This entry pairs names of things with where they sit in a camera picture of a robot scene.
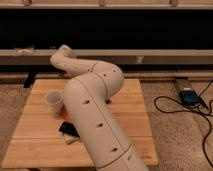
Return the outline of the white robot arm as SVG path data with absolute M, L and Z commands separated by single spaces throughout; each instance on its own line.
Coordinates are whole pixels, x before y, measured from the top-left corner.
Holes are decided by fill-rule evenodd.
M 67 45 L 50 63 L 71 76 L 63 103 L 97 171 L 149 171 L 106 104 L 123 86 L 122 70 L 113 63 L 78 59 Z

